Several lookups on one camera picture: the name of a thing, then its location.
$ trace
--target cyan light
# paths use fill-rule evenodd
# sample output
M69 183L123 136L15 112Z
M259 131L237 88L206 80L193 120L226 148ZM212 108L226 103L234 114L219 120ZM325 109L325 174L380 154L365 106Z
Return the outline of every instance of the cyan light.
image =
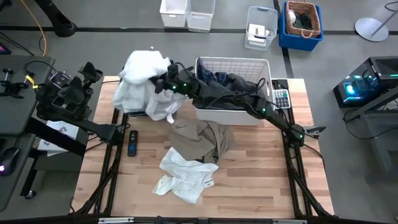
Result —
M347 93L350 95L355 94L355 90L352 85L346 85L346 90L347 90Z
M359 96L357 96L357 97L347 97L347 99L345 99L344 101L343 101L343 103L345 103L346 101L348 101L348 100L360 100L361 99L361 97L359 97Z

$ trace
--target wooden table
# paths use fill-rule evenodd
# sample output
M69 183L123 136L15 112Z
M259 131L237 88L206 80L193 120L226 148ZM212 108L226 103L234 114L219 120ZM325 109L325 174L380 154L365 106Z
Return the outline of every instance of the wooden table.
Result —
M104 80L117 79L118 77L105 77ZM103 84L94 122L111 122L113 113L111 100L117 86L117 83ZM304 80L289 79L289 88L296 123L302 126L312 125L312 114ZM195 118L190 101L185 102L179 109L178 116ZM150 118L129 118L129 123L132 129L139 132L137 156L127 156L127 134L124 140L112 215L213 218L294 217L281 132L268 121L264 120L259 126L233 126L238 146L226 152L220 159L218 163L220 168L213 174L215 186L205 189L196 205L184 202L172 192L165 196L152 193L157 181L166 174L159 168L159 164L170 148L167 137L170 130L169 123L164 120L152 121ZM306 138L305 142L319 150L316 140ZM98 141L90 142L87 147L95 144L98 144ZM86 202L98 185L105 148L105 145L97 147L87 152L84 157L73 199L75 209L79 209ZM301 152L308 188L326 211L333 214L322 160L306 147L302 147ZM102 209L106 205L108 196L107 189L104 192ZM301 190L298 190L298 194L300 208L305 212Z

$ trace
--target orange cable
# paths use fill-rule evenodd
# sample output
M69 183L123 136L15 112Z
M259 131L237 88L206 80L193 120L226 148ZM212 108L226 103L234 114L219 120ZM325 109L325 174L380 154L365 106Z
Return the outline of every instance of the orange cable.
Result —
M37 21L36 17L33 15L32 11L30 11L29 7L25 4L24 0L21 0L21 3L25 6L26 10L29 12L29 14L32 16L33 20L36 22L37 26L40 29L40 32L42 33L43 36L43 41L44 41L44 50L43 50L43 56L45 56L45 53L47 52L47 39L45 38L44 32L42 27L40 26L39 22Z

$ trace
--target calculator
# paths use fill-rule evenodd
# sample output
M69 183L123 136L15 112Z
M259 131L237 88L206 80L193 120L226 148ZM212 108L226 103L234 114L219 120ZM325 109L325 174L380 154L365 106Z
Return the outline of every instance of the calculator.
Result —
M281 109L290 108L290 96L287 90L273 90L274 95L274 103L279 106Z

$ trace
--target round white base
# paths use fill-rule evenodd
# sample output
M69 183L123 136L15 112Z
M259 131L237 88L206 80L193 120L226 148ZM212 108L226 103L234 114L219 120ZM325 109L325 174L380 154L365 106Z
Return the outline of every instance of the round white base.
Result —
M355 30L357 33L365 38L366 40L370 40L373 42L380 42L386 40L388 37L388 29L386 26L383 26L377 33L374 35L373 32L381 26L382 22L373 18L362 18L358 19L355 22Z

